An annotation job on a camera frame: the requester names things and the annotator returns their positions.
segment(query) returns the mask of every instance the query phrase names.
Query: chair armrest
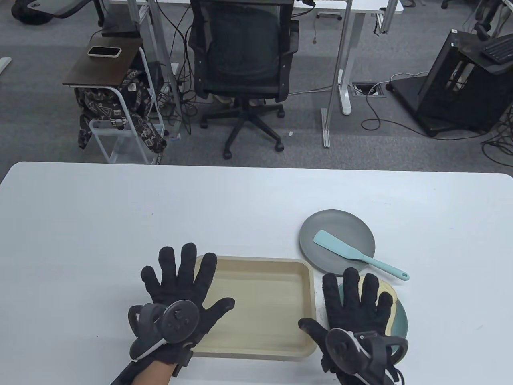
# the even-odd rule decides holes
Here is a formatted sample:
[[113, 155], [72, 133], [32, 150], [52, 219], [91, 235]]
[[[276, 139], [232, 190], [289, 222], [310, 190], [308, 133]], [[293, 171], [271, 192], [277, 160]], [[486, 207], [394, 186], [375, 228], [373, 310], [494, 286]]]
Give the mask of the chair armrest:
[[192, 48], [195, 55], [199, 54], [199, 55], [205, 56], [205, 49], [198, 45], [198, 37], [196, 35], [196, 30], [194, 28], [191, 29], [191, 32], [189, 34], [188, 43], [189, 43], [189, 47]]
[[283, 53], [283, 56], [292, 55], [299, 49], [299, 21], [290, 21], [290, 45], [289, 50]]

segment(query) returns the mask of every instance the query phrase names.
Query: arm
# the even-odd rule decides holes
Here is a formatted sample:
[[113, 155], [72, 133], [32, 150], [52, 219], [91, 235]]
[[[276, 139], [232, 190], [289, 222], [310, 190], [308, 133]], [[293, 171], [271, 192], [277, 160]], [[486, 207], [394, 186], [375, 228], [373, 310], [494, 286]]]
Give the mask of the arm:
[[168, 365], [160, 361], [154, 361], [137, 375], [132, 385], [167, 385], [175, 366], [175, 364]]

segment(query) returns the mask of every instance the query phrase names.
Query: rectangular tray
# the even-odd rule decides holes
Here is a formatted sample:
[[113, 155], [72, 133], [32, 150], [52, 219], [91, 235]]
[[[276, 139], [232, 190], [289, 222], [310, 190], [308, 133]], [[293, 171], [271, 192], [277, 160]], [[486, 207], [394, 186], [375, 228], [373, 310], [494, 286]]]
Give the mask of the rectangular tray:
[[207, 309], [224, 297], [235, 308], [196, 346], [203, 357], [300, 360], [315, 351], [298, 328], [300, 318], [315, 319], [313, 271], [299, 259], [218, 257], [204, 302]]

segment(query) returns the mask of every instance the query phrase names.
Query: finger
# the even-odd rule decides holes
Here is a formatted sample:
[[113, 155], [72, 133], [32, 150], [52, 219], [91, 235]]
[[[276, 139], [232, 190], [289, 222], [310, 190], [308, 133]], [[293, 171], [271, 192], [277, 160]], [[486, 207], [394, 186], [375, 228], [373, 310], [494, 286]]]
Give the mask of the finger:
[[182, 247], [180, 267], [176, 283], [180, 288], [191, 287], [194, 281], [194, 266], [196, 265], [196, 245], [187, 243]]
[[141, 270], [141, 279], [143, 280], [144, 285], [146, 286], [146, 291], [150, 296], [160, 288], [160, 283], [155, 275], [155, 270], [153, 270], [151, 266], [146, 266]]
[[162, 269], [162, 286], [174, 286], [176, 282], [176, 263], [172, 247], [166, 246], [161, 248], [159, 251], [159, 265]]
[[348, 267], [344, 271], [344, 281], [342, 288], [344, 290], [344, 309], [355, 310], [360, 307], [360, 294], [358, 293], [358, 282], [360, 275], [354, 267]]
[[380, 282], [378, 278], [374, 274], [367, 273], [363, 279], [362, 299], [360, 301], [360, 306], [362, 308], [373, 313], [376, 311], [379, 287]]
[[218, 264], [218, 258], [214, 253], [207, 253], [201, 260], [200, 270], [194, 281], [194, 291], [198, 296], [199, 303], [203, 303], [207, 296], [208, 289], [214, 279], [215, 267]]
[[328, 331], [324, 329], [317, 321], [311, 318], [302, 318], [298, 321], [299, 328], [308, 334], [312, 340], [326, 354], [326, 334]]
[[376, 315], [381, 325], [386, 326], [390, 318], [390, 311], [392, 309], [393, 298], [390, 293], [382, 292], [376, 306]]
[[339, 284], [333, 273], [325, 274], [322, 277], [322, 290], [326, 304], [326, 314], [330, 328], [336, 328], [337, 322], [343, 315], [342, 303], [340, 302]]
[[202, 333], [207, 334], [219, 319], [235, 307], [233, 298], [223, 298], [205, 310], [202, 320]]

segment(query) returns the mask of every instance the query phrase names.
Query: desk leg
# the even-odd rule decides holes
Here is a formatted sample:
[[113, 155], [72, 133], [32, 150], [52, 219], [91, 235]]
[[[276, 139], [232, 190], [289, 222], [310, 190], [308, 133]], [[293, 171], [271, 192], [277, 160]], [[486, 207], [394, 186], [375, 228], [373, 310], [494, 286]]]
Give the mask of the desk leg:
[[[333, 81], [331, 83], [331, 90], [329, 93], [328, 108], [321, 108], [321, 119], [322, 119], [322, 134], [323, 134], [323, 145], [329, 148], [329, 124], [331, 122], [331, 113], [333, 112], [333, 99], [336, 98], [335, 93], [337, 92], [337, 84], [339, 79], [339, 69], [342, 64], [342, 56], [345, 51], [347, 32], [349, 30], [349, 19], [351, 15], [352, 0], [347, 0], [346, 11], [344, 14], [344, 21], [342, 22], [342, 33], [340, 34], [339, 52], [337, 53], [337, 63], [335, 64], [335, 73], [333, 74]], [[344, 61], [344, 68], [347, 68], [348, 56]]]
[[363, 20], [365, 19], [365, 13], [356, 13], [354, 15], [354, 21], [351, 29], [351, 36], [349, 39], [349, 47], [347, 52], [347, 66], [345, 69], [339, 71], [339, 96], [342, 113], [349, 115], [351, 113], [351, 100], [349, 99], [349, 91], [347, 86], [350, 81], [352, 68], [354, 65], [354, 59], [356, 55], [356, 48], [360, 41], [360, 35], [362, 33]]

